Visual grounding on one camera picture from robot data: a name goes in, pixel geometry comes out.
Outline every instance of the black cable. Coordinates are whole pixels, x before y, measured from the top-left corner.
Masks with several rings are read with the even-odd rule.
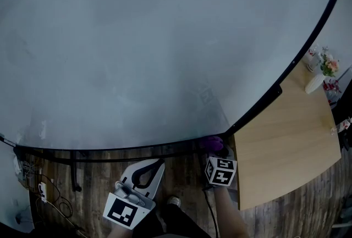
[[[56,203],[60,198],[63,199],[63,200],[66,200],[66,202],[67,202],[68,204],[67,204],[66,202],[61,202],[61,203],[59,204],[59,206],[58,206],[58,209],[59,209],[60,212],[63,214],[64,218],[70,218],[70,217],[72,217],[72,215],[73,215],[73,207],[72,207],[70,201],[68,201],[65,197],[61,196],[61,193],[60,193],[60,191],[59,191],[59,188],[51,181],[50,178],[48,178],[45,174],[35,174],[35,173],[30,173],[30,172],[28,172],[28,174],[34,174],[34,175],[42,175],[42,176],[45,176],[45,177],[50,181],[50,183],[56,188],[57,192],[59,193],[58,197],[57,197],[56,200],[53,202],[53,205],[55,205],[55,203]],[[69,215],[65,215],[65,214],[64,214],[64,212],[63,212],[62,209],[61,209],[61,205],[67,206],[67,208],[69,209],[69,212],[70,212]]]
[[[216,238],[218,238],[218,227],[217,227],[217,225],[216,225],[215,216],[214,216],[213,210],[212,210],[212,208],[211,208],[211,206],[210,206],[210,203],[209,203],[209,200],[208,200],[208,195],[207,195],[207,193],[205,192],[205,190],[203,190],[203,193],[204,193],[204,196],[205,196],[205,201],[207,201],[208,208],[209,208],[210,213],[211,213],[211,217],[213,218],[213,222],[214,222],[214,226],[215,226]]]
[[[65,218],[70,218],[70,217],[72,217],[72,215],[73,215],[73,208],[72,208],[72,205],[71,205],[70,201],[68,201],[65,197],[61,197],[61,199],[66,200],[68,204],[65,203],[65,202],[61,202],[61,203],[59,204],[59,210],[62,212],[62,214],[64,215]],[[63,204],[63,205],[66,205],[67,208],[69,209],[69,212],[70,212],[69,215],[65,215],[64,212],[62,211],[62,209],[61,209],[61,205],[62,205],[62,204]]]
[[[21,183],[21,185],[23,186],[24,189],[27,189],[28,191],[30,191],[30,192],[32,192],[32,193],[34,193],[34,194],[36,194],[36,195],[40,195],[39,192],[35,192],[35,191],[33,191],[33,190],[30,190],[29,187],[24,186],[22,183]]]
[[[23,211],[20,211],[20,214],[23,213],[24,211],[26,211],[31,205],[29,204],[25,209],[23,209]]]
[[[59,193],[58,197],[57,197],[56,200],[53,202],[53,205],[55,205],[55,203],[60,199],[61,193],[60,193],[60,191],[59,191],[59,188],[57,188],[57,186],[51,181],[51,179],[48,178],[45,174],[30,173],[29,171],[27,171],[26,173],[28,173],[28,174],[34,174],[34,175],[45,176],[45,177],[48,179],[48,181],[56,188],[57,192]]]
[[[200,171],[201,171],[201,181],[202,181],[203,186],[206,186],[207,178],[206,178],[206,175],[205,175],[205,172],[204,172],[204,167],[203,167],[203,164],[202,164],[202,157],[201,157],[201,153],[200,153],[202,150],[199,147],[199,143],[198,142],[195,142],[195,143],[196,143],[196,147],[197,147],[197,151],[198,151],[197,155],[198,155],[198,162],[199,162],[199,167],[200,167]],[[209,189],[209,187],[205,187],[204,189],[202,189],[202,191],[203,191],[204,196],[205,196],[205,201],[207,201],[208,208],[209,208],[210,213],[211,213],[211,217],[213,218],[216,238],[218,238],[218,226],[216,224],[216,219],[215,219],[213,210],[212,210],[212,208],[210,206],[207,193],[205,192],[205,190],[207,190],[207,189]]]

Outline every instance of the wooden table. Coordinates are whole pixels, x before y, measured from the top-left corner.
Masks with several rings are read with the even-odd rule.
[[[304,91],[311,78],[300,62],[282,82],[281,96],[235,133],[240,209],[297,189],[341,158],[323,88]]]

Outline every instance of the white vase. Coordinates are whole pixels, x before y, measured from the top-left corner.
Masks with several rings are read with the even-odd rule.
[[[306,85],[304,88],[306,93],[312,93],[314,90],[316,90],[325,80],[325,76],[323,73],[317,74],[311,81]]]

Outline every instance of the electrical wire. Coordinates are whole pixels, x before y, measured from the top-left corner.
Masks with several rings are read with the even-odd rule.
[[[40,194],[38,192],[35,192],[32,188],[30,188],[29,186],[25,186],[22,182],[20,182],[21,185],[23,186],[23,188],[27,189],[28,191],[34,193],[34,194]]]
[[[24,211],[26,211],[31,205],[29,204],[25,209],[23,209],[22,211],[20,211],[20,214],[22,214]]]
[[[65,203],[65,202],[61,202],[60,204],[59,204],[59,209],[60,209],[60,211],[64,214],[64,212],[62,211],[62,209],[61,209],[61,205],[63,204],[63,205],[66,205],[67,206],[67,208],[68,208],[68,210],[69,210],[69,212],[70,212],[70,214],[69,215],[65,215],[65,218],[70,218],[70,217],[72,217],[72,215],[73,215],[73,208],[72,208],[72,205],[71,205],[71,203],[70,203],[70,201],[68,201],[65,197],[61,197],[61,199],[64,199],[64,200],[66,200],[67,201],[67,203],[69,203],[69,205],[67,204],[67,203]]]
[[[204,196],[205,196],[205,201],[207,201],[208,208],[209,208],[210,213],[211,213],[211,217],[213,218],[213,222],[214,222],[214,226],[215,226],[216,238],[218,238],[218,226],[217,226],[217,224],[216,224],[216,219],[215,219],[215,216],[214,216],[214,213],[213,213],[213,209],[212,209],[211,206],[210,206],[210,203],[209,203],[209,200],[208,200],[208,195],[207,195],[206,191],[203,190],[203,193],[204,193]]]
[[[41,218],[41,220],[42,221],[44,221],[43,220],[43,218],[40,216],[40,214],[39,214],[39,209],[38,209],[38,201],[39,201],[39,199],[41,199],[40,197],[38,197],[38,199],[35,201],[35,205],[36,205],[36,207],[37,207],[37,214],[38,214],[38,216]],[[49,202],[49,201],[46,201],[47,203],[49,203],[53,208],[55,208],[55,210],[57,210],[58,211],[58,213],[65,219],[65,220],[67,220],[73,227],[74,227],[74,229],[76,229],[76,231],[80,234],[80,235],[82,235],[84,238],[88,238],[87,236],[85,236],[81,231],[79,231],[78,229],[77,229],[77,226],[76,225],[74,225],[53,203],[51,203],[51,202]]]
[[[34,171],[40,171],[42,169],[42,166],[43,166],[43,162],[41,165],[37,165],[39,162],[39,158],[37,158],[37,161],[34,163],[34,164],[30,164],[26,161],[23,161],[21,166],[24,170],[24,173],[25,173],[25,177],[28,178],[28,179],[31,179],[33,178],[33,175],[31,177],[28,177],[28,173],[30,172],[34,172]]]
[[[198,151],[198,153],[197,153],[197,156],[198,156],[198,163],[199,163],[199,167],[200,167],[200,170],[201,170],[201,181],[202,181],[203,185],[206,185],[207,179],[206,179],[206,175],[205,175],[205,172],[204,172],[204,167],[203,167],[203,164],[202,164],[202,157],[201,157],[201,154],[200,154],[200,152],[201,152],[202,150],[200,149],[198,142],[196,142],[196,147],[197,147],[197,151]],[[205,190],[207,190],[207,189],[209,189],[209,188],[204,188],[204,189],[202,189],[202,191],[203,191],[203,193],[204,193],[205,201],[206,201],[207,204],[208,204],[208,208],[209,208],[209,210],[210,210],[211,217],[213,218],[216,238],[218,238],[218,237],[219,237],[219,236],[218,236],[218,226],[217,226],[217,224],[216,224],[216,219],[215,219],[215,216],[214,216],[214,213],[213,213],[213,209],[211,208],[210,203],[209,203],[209,200],[208,200],[208,195],[207,195],[207,193],[206,193],[206,191],[205,191]]]
[[[40,175],[40,176],[44,176],[44,177],[46,177],[47,179],[48,179],[48,181],[56,188],[56,190],[57,190],[57,192],[58,192],[58,197],[56,198],[56,200],[53,202],[54,204],[60,199],[60,197],[61,197],[61,193],[60,193],[60,190],[59,190],[59,188],[57,188],[57,186],[51,181],[51,179],[50,178],[48,178],[45,174],[37,174],[37,173],[30,173],[30,172],[28,172],[29,174],[34,174],[34,175]]]

